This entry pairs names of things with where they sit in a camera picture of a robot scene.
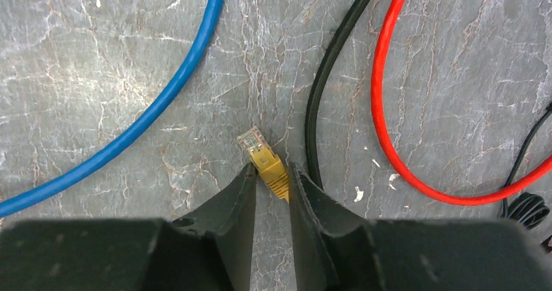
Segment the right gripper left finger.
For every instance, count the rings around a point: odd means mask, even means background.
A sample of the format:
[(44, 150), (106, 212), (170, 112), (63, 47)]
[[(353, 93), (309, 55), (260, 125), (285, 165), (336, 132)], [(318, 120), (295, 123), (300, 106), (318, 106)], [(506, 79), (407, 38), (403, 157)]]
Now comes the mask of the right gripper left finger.
[(221, 265), (215, 277), (226, 275), (231, 290), (250, 288), (256, 179), (256, 169), (248, 163), (227, 187), (172, 222), (201, 240), (203, 254)]

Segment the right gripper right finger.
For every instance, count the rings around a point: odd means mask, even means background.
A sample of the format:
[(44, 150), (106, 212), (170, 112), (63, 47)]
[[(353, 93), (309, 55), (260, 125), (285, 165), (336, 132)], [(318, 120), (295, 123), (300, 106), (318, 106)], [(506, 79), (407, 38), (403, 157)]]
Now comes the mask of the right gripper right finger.
[(290, 165), (290, 220), (298, 290), (370, 290), (364, 219)]

